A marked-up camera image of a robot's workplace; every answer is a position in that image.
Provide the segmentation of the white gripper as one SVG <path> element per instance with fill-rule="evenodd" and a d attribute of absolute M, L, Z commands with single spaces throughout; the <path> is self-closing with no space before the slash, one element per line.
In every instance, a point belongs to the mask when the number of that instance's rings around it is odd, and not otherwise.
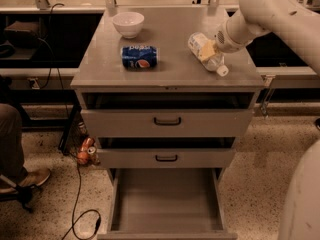
<path fill-rule="evenodd" d="M 200 48 L 198 58 L 204 62 L 213 57 L 216 54 L 216 43 L 220 51 L 234 53 L 245 48 L 253 39 L 254 35 L 249 31 L 244 16 L 237 10 L 216 29 L 216 42 L 208 40 Z"/>

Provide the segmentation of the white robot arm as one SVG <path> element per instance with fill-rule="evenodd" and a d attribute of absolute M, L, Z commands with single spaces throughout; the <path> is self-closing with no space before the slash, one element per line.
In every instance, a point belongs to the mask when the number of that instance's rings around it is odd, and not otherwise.
<path fill-rule="evenodd" d="M 320 75 L 320 15 L 296 0 L 239 0 L 239 9 L 213 35 L 220 52 L 233 53 L 269 32 Z M 320 141 L 305 152 L 292 176 L 278 240 L 320 240 Z"/>

